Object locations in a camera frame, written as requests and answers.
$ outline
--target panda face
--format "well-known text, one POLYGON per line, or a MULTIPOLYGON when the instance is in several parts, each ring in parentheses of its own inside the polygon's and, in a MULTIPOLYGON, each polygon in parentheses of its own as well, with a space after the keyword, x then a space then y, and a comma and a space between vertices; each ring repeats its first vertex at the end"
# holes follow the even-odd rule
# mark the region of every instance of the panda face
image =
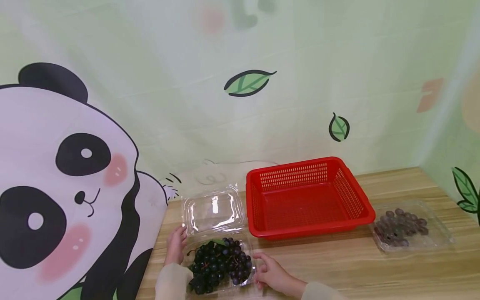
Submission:
POLYGON ((21 86, 0 89, 0 139, 2 298, 57 299, 117 233, 136 147, 96 109, 21 86))

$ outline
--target clear plastic container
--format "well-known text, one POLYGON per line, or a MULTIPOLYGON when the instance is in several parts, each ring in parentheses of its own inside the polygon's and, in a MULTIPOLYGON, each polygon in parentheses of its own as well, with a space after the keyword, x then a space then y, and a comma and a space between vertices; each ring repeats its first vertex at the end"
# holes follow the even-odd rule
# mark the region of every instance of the clear plastic container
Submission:
MULTIPOLYGON (((185 254, 211 240, 233 238, 240 241, 242 251, 246 255, 253 256, 252 244, 247 233, 245 210, 236 184, 231 184, 223 189, 205 191, 197 196, 182 198, 182 220, 187 227, 188 235, 185 254)), ((194 258, 194 252, 188 256, 185 255, 182 265, 188 267, 193 263, 194 258)), ((227 278, 221 282, 220 286, 208 295, 252 283, 255 271, 256 261, 252 258, 252 272, 247 280, 235 286, 226 276, 227 278)))
POLYGON ((408 200, 397 203, 379 204, 373 206, 376 212, 375 222, 369 224, 373 239, 378 248, 384 252, 435 250, 455 243, 454 238, 435 213, 422 201, 408 200), (396 209, 410 213, 398 218, 396 209), (386 212, 394 212, 394 217, 388 217, 386 212))

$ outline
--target panda mouth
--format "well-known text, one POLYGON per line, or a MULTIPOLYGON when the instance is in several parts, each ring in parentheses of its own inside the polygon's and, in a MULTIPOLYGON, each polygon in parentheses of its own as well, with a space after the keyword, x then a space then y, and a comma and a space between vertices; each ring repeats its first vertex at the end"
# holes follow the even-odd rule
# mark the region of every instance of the panda mouth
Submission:
POLYGON ((95 201, 96 201, 96 199, 98 198, 98 195, 99 195, 99 194, 100 194, 100 188, 98 188, 98 191, 96 192, 95 199, 94 199, 92 202, 88 202, 88 201, 85 201, 85 200, 84 200, 84 202, 85 202, 85 203, 88 203, 88 205, 90 205, 90 207, 92 208, 92 213, 87 216, 88 218, 91 217, 91 216, 93 216, 93 214, 95 213, 95 209, 93 208, 93 205, 92 205, 92 204, 95 203, 95 201))

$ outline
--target beige sleeve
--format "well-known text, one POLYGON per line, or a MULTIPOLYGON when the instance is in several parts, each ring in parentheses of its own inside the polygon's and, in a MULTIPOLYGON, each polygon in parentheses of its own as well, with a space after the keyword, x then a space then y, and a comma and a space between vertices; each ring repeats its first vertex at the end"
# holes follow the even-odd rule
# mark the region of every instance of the beige sleeve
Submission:
POLYGON ((168 264, 158 275, 155 285, 155 300, 184 300, 192 272, 178 264, 168 264))
POLYGON ((346 300, 339 292, 321 283, 311 282, 305 287, 301 300, 346 300))

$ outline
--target panda eye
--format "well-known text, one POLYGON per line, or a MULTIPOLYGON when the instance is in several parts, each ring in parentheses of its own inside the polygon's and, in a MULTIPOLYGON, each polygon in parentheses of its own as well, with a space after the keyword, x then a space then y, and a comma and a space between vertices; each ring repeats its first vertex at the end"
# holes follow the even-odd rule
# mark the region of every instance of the panda eye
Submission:
POLYGON ((66 175, 85 176, 105 169, 110 160, 110 149, 101 138, 75 133, 61 142, 55 163, 66 175))
POLYGON ((62 208, 39 189, 17 186, 0 196, 0 258, 12 268, 42 262, 60 244, 66 227, 62 208))

